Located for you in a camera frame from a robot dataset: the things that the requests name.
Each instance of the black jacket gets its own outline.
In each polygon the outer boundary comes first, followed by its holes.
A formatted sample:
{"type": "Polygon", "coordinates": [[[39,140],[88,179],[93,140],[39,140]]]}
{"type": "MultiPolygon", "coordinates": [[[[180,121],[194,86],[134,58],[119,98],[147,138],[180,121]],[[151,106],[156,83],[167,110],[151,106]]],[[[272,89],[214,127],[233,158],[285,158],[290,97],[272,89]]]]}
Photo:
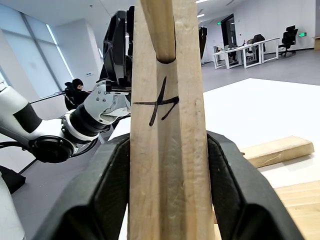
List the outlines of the black jacket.
{"type": "Polygon", "coordinates": [[[90,94],[86,91],[81,91],[74,88],[69,88],[68,90],[66,88],[65,93],[66,96],[64,97],[64,102],[69,111],[76,109],[79,105],[81,105],[90,94]]]}

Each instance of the window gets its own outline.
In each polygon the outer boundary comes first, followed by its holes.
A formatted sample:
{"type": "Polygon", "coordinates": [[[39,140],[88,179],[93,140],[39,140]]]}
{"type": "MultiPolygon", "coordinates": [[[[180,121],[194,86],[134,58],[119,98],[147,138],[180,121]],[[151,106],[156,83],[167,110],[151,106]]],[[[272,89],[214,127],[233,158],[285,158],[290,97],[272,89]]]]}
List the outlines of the window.
{"type": "Polygon", "coordinates": [[[0,4],[0,28],[40,98],[73,79],[49,25],[0,4]]]}

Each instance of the wooden board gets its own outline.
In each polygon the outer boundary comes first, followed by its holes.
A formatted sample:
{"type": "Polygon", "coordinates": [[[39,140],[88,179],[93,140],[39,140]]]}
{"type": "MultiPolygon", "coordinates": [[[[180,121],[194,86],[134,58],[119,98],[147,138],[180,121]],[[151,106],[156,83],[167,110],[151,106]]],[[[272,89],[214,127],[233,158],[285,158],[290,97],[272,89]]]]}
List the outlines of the wooden board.
{"type": "Polygon", "coordinates": [[[159,32],[172,29],[171,21],[152,19],[171,19],[168,2],[142,1],[149,25],[140,1],[135,7],[128,235],[213,240],[197,7],[194,0],[173,0],[174,60],[171,34],[159,32]],[[176,97],[175,106],[163,103],[176,97]]]}
{"type": "Polygon", "coordinates": [[[296,136],[289,136],[240,150],[256,168],[282,163],[313,153],[312,142],[296,136]]]}
{"type": "MultiPolygon", "coordinates": [[[[320,239],[320,181],[276,188],[295,224],[306,240],[320,239]]],[[[215,240],[221,240],[218,224],[215,240]]]]}

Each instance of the wooden block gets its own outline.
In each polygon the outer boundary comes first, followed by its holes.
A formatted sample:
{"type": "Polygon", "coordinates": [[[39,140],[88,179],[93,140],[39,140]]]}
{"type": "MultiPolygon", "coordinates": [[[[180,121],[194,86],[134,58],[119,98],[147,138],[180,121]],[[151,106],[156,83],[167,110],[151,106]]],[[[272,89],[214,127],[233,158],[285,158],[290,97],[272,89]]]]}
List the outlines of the wooden block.
{"type": "Polygon", "coordinates": [[[320,181],[275,189],[306,240],[320,239],[320,181]]]}
{"type": "Polygon", "coordinates": [[[282,163],[313,153],[312,142],[296,136],[289,136],[240,150],[256,168],[282,163]]]}
{"type": "Polygon", "coordinates": [[[197,7],[194,0],[141,3],[134,16],[128,236],[213,240],[197,7]]]}

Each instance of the desk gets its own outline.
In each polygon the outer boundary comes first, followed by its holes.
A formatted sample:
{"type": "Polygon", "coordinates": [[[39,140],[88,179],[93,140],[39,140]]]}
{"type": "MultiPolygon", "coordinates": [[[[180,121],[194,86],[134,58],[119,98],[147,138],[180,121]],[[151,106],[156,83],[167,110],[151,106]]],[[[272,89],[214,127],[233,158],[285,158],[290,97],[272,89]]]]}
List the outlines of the desk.
{"type": "Polygon", "coordinates": [[[264,41],[259,41],[259,42],[253,43],[253,44],[240,46],[240,47],[237,47],[237,48],[234,48],[234,49],[230,49],[230,50],[227,50],[227,51],[223,50],[223,51],[214,53],[213,54],[214,67],[215,67],[215,69],[218,69],[218,68],[226,66],[226,69],[231,69],[231,68],[240,66],[243,63],[244,68],[247,69],[247,68],[250,68],[250,67],[254,67],[256,65],[264,64],[264,63],[266,63],[266,62],[268,62],[270,60],[279,59],[278,39],[279,39],[278,37],[271,38],[271,39],[267,39],[267,40],[264,40],[264,41]],[[264,55],[264,51],[263,51],[263,44],[271,42],[271,41],[276,41],[275,57],[265,60],[265,55],[264,55]],[[258,54],[260,56],[259,57],[259,62],[251,64],[251,65],[247,65],[246,49],[252,48],[252,47],[255,47],[255,46],[258,46],[258,54]],[[238,58],[238,62],[239,63],[236,64],[236,65],[230,66],[228,53],[232,53],[232,52],[237,52],[237,58],[238,58]],[[217,56],[221,55],[221,54],[225,54],[224,55],[225,56],[225,65],[219,65],[218,64],[217,56]]]}
{"type": "Polygon", "coordinates": [[[243,49],[243,47],[245,47],[245,46],[236,47],[234,49],[230,49],[230,50],[227,50],[227,51],[222,50],[220,52],[214,53],[213,54],[213,58],[214,58],[213,62],[214,62],[215,69],[218,69],[218,68],[221,68],[221,67],[224,67],[224,66],[226,66],[226,69],[232,69],[232,68],[235,68],[235,67],[238,67],[238,66],[242,65],[241,50],[243,49]],[[236,56],[237,56],[237,59],[238,59],[238,64],[230,66],[228,54],[232,53],[232,52],[236,52],[236,56]],[[217,60],[217,56],[221,55],[221,54],[224,54],[224,58],[225,58],[225,64],[224,65],[219,65],[218,60],[217,60]]]}
{"type": "MultiPolygon", "coordinates": [[[[239,148],[291,135],[313,142],[314,154],[259,169],[273,188],[320,180],[320,86],[249,78],[203,97],[206,129],[239,148]]],[[[129,132],[130,118],[125,118],[110,139],[129,132]]],[[[127,216],[119,240],[127,239],[127,216]]]]}
{"type": "Polygon", "coordinates": [[[265,54],[264,52],[262,51],[261,52],[261,59],[262,59],[262,63],[266,63],[268,61],[271,61],[271,60],[274,60],[274,59],[279,59],[279,43],[278,43],[278,40],[280,38],[279,37],[276,37],[276,38],[271,38],[271,39],[268,39],[268,40],[264,40],[264,41],[260,41],[259,43],[261,44],[261,47],[263,46],[263,44],[265,43],[268,43],[268,42],[271,42],[271,41],[275,41],[276,44],[275,44],[275,57],[273,58],[270,58],[270,59],[267,59],[265,60],[265,54]]]}

